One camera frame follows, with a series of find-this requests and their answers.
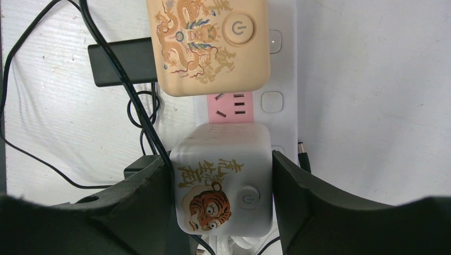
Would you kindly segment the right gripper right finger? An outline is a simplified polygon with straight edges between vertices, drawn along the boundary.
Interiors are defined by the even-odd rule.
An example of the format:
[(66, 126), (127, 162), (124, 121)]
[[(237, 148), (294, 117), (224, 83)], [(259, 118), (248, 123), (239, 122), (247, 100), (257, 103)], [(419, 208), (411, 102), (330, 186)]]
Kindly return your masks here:
[(391, 206), (341, 190), (274, 151), (283, 254), (450, 254), (450, 198)]

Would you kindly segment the tan cube adapter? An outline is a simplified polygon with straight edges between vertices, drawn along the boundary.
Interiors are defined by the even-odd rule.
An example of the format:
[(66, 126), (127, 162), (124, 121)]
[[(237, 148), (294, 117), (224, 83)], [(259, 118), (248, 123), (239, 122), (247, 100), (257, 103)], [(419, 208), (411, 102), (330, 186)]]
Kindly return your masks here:
[(173, 97), (255, 91), (271, 73), (267, 1), (147, 1), (157, 81)]

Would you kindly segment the long white power strip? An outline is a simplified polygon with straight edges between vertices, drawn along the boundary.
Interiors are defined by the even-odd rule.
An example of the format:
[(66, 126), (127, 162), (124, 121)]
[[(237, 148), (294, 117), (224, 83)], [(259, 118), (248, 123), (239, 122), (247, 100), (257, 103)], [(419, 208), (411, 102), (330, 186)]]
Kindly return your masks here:
[(266, 85), (240, 95), (193, 98), (196, 125), (254, 120), (270, 131), (272, 149), (298, 164), (297, 4), (268, 2), (271, 72)]

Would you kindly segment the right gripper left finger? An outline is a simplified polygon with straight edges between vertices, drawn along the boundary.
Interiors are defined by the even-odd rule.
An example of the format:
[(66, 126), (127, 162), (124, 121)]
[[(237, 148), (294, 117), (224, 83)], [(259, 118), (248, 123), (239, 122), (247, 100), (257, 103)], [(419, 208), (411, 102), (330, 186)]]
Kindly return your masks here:
[(1, 254), (191, 254), (178, 225), (170, 171), (158, 156), (75, 203), (1, 196)]

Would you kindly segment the white cartoon cube adapter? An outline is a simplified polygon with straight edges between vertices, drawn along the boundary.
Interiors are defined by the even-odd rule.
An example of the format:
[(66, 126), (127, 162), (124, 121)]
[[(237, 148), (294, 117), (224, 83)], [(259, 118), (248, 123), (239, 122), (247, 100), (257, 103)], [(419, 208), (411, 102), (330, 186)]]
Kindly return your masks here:
[(180, 228), (262, 237), (273, 224), (272, 146), (261, 123), (203, 124), (171, 151)]

